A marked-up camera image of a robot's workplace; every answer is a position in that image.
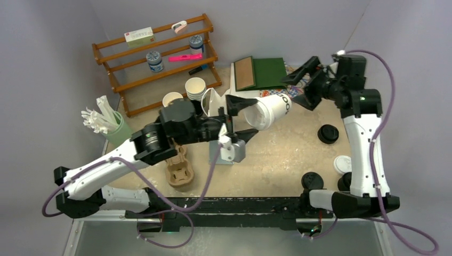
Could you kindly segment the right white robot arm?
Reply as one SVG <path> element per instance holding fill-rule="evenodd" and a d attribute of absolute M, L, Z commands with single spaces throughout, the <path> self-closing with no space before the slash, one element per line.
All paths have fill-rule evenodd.
<path fill-rule="evenodd" d="M 299 209 L 306 217 L 320 209 L 342 219 L 384 217 L 400 207 L 400 198 L 391 194 L 384 173 L 380 132 L 386 117 L 381 95 L 376 89 L 365 88 L 365 57 L 345 53 L 333 55 L 333 60 L 337 65 L 333 72 L 312 56 L 280 80 L 296 85 L 309 75 L 303 94 L 294 97 L 293 102 L 314 110 L 323 99 L 333 101 L 340 110 L 351 148 L 350 190 L 305 189 Z"/>

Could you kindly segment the single white paper cup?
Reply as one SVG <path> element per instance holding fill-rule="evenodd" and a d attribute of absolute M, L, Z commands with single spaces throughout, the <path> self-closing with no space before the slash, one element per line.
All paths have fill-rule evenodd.
<path fill-rule="evenodd" d="M 272 122 L 285 117 L 292 108 L 291 98 L 284 93 L 276 93 L 262 97 L 261 102 L 269 110 L 272 116 Z"/>

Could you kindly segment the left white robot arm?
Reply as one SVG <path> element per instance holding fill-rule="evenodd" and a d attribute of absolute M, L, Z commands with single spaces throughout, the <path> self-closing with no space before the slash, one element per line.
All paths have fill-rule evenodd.
<path fill-rule="evenodd" d="M 246 155 L 246 143 L 257 134 L 256 129 L 234 131 L 233 117 L 257 103 L 256 99 L 226 96 L 226 106 L 213 117 L 196 115 L 193 103 L 175 99 L 160 110 L 158 118 L 135 132 L 112 152 L 75 169 L 54 170 L 57 190 L 51 194 L 58 214 L 70 218 L 88 217 L 100 209 L 128 210 L 153 218 L 159 211 L 157 201 L 144 190 L 114 189 L 111 182 L 134 172 L 175 157 L 179 147 L 214 141 L 215 159 L 241 162 Z"/>

